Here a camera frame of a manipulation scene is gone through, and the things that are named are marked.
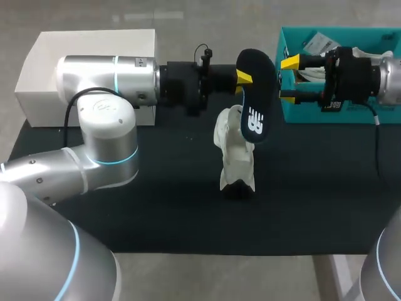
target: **shoebox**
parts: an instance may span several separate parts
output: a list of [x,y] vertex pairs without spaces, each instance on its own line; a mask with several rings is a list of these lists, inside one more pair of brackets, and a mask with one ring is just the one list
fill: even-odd
[[[32,127],[62,127],[67,105],[58,96],[56,66],[66,55],[157,55],[154,29],[42,32],[25,59],[15,96]],[[155,107],[135,109],[137,125],[155,125]],[[69,126],[79,126],[76,106]]]
[[[278,85],[282,90],[323,91],[324,82],[304,82],[296,71],[280,70],[281,60],[289,56],[298,53],[319,55],[340,45],[358,47],[366,53],[378,55],[392,51],[393,57],[401,58],[400,37],[401,28],[283,27],[275,61]],[[368,102],[377,111],[380,123],[401,123],[401,106],[379,105],[374,97]],[[285,121],[289,123],[374,124],[372,113],[367,108],[348,101],[342,105],[332,102],[324,109],[317,103],[294,105],[281,100],[281,104]]]

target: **label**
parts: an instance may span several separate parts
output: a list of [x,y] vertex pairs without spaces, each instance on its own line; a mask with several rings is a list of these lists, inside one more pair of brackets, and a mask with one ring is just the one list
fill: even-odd
[[322,112],[339,112],[343,107],[343,102],[331,101],[329,105],[321,108]]
[[251,107],[249,107],[248,128],[258,135],[262,134],[263,131],[263,114],[258,113]]
[[338,44],[336,41],[317,32],[303,49],[311,55],[320,55],[336,48],[339,45],[340,44]]

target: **teal box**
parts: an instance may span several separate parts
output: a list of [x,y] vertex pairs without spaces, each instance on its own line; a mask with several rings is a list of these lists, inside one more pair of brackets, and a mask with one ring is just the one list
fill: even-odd
[[[293,70],[280,70],[281,60],[298,53],[309,54],[305,45],[319,32],[341,46],[358,47],[364,52],[382,54],[388,50],[395,58],[401,58],[401,28],[338,28],[338,27],[283,27],[281,28],[277,54],[276,74],[282,90],[323,91],[324,83],[296,82]],[[379,105],[374,97],[369,103],[376,109],[382,124],[401,124],[401,106]],[[325,124],[374,124],[372,113],[361,105],[346,101],[338,112],[322,112],[317,103],[294,105],[281,101],[284,119],[288,123]],[[338,103],[333,102],[338,110]]]

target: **tag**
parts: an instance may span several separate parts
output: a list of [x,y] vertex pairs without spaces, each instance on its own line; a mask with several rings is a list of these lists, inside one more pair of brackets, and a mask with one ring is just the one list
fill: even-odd
[[303,49],[311,55],[320,55],[336,48],[339,45],[340,44],[338,44],[336,41],[317,32]]
[[343,102],[331,101],[329,105],[321,108],[321,112],[339,112],[343,107]]

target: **black cable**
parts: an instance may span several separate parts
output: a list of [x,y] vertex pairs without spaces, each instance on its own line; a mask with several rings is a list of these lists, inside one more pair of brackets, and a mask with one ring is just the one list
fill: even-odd
[[92,91],[102,91],[102,92],[107,92],[116,96],[119,96],[121,98],[122,95],[119,94],[118,92],[109,89],[109,88],[102,88],[102,87],[93,87],[93,88],[87,88],[84,89],[80,92],[78,92],[77,94],[75,94],[73,96],[73,98],[71,98],[70,102],[68,103],[67,109],[65,111],[65,118],[64,118],[64,127],[63,127],[63,147],[67,147],[68,144],[68,119],[70,119],[70,113],[71,113],[71,109],[74,106],[74,103],[76,102],[76,100],[78,100],[82,95],[92,92]]
[[195,62],[195,63],[196,63],[196,51],[198,51],[198,49],[199,49],[200,47],[202,47],[202,46],[205,46],[206,49],[209,49],[209,46],[208,46],[207,44],[205,44],[205,43],[199,44],[198,47],[195,49],[195,52],[194,52],[194,62]]
[[379,119],[376,113],[376,110],[369,104],[369,103],[360,103],[360,105],[363,105],[364,107],[368,108],[372,114],[373,114],[373,118],[375,119],[375,167],[376,167],[376,173],[377,176],[380,177],[380,166],[378,163],[378,147],[379,147],[379,140],[380,140],[380,132],[379,132]]

